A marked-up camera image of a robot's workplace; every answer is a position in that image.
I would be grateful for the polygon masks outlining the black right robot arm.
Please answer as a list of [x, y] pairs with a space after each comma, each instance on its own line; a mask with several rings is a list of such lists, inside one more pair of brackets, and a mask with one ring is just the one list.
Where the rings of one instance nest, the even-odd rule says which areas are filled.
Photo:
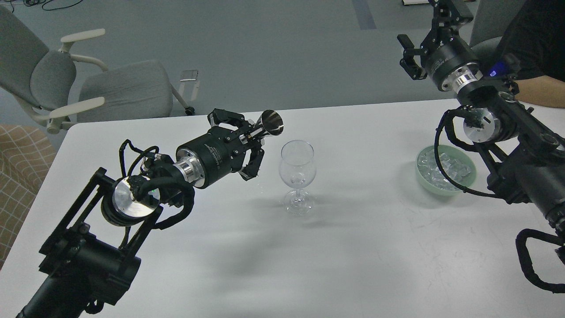
[[[480, 61], [460, 38], [460, 27], [473, 15], [462, 0], [431, 0], [431, 28], [418, 48], [408, 35], [398, 35], [403, 48], [399, 64], [413, 80], [430, 77], [438, 90], [454, 91], [460, 106], [447, 110], [436, 129], [434, 154], [440, 172], [464, 193], [500, 198], [508, 204], [534, 203], [553, 228], [554, 234], [524, 229], [515, 245], [521, 270], [534, 286], [563, 293], [563, 284], [548, 283], [534, 272], [527, 239], [557, 245], [564, 260], [565, 181], [564, 139], [546, 127], [515, 98], [520, 63], [512, 54], [503, 56], [496, 74], [482, 75]], [[462, 150], [476, 152], [489, 171], [488, 193], [469, 189], [448, 177], [440, 163], [439, 138]]]

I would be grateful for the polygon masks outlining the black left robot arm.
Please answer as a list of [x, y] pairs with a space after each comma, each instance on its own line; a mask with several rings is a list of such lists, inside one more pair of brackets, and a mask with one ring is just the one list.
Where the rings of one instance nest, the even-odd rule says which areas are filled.
[[249, 121], [215, 109], [208, 121], [210, 129], [180, 145], [174, 157], [125, 140], [118, 151], [121, 177], [102, 167], [93, 173], [42, 244], [39, 270], [47, 277], [18, 318], [78, 318], [117, 304], [139, 271], [136, 254], [148, 235], [185, 220], [196, 189], [230, 173], [255, 178], [264, 138], [284, 127], [273, 110]]

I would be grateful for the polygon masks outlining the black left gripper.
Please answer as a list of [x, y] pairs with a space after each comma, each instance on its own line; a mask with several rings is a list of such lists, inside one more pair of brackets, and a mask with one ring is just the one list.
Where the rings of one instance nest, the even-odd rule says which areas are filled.
[[[222, 109], [214, 109], [207, 117], [211, 126], [208, 132], [176, 150], [176, 169], [182, 177], [198, 189], [205, 189], [235, 172], [239, 172], [244, 181], [256, 178], [264, 150], [252, 149], [248, 164], [243, 167], [245, 117]], [[222, 123], [237, 127], [237, 130], [222, 128], [219, 126]]]

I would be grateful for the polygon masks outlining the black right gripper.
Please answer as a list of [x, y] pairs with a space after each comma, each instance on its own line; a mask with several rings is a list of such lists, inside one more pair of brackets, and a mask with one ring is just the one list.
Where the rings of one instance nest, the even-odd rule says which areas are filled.
[[407, 34], [398, 34], [403, 53], [400, 66], [412, 80], [427, 75], [440, 92], [459, 92], [478, 81], [478, 57], [459, 36], [460, 28], [474, 20], [463, 0], [429, 0], [433, 7], [430, 32], [418, 48]]

